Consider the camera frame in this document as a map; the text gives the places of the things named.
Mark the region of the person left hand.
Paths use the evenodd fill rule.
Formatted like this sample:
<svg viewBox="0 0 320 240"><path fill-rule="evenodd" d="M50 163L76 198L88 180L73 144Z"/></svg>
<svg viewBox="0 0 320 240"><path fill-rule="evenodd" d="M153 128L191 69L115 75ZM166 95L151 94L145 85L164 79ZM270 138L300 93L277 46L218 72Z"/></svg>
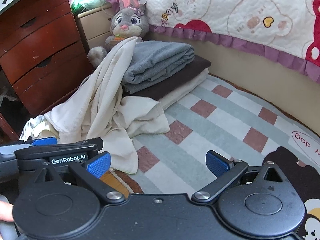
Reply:
<svg viewBox="0 0 320 240"><path fill-rule="evenodd" d="M4 201L0 201L0 220L5 222L13 222L12 216L13 205Z"/></svg>

